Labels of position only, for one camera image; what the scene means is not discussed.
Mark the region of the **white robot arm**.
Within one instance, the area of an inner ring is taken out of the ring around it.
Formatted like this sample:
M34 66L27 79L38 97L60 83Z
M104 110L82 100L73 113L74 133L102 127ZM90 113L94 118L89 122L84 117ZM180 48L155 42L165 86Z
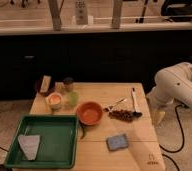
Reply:
M192 109L192 64L181 62L159 70L155 86L146 95L153 125L165 116L164 108L178 100Z

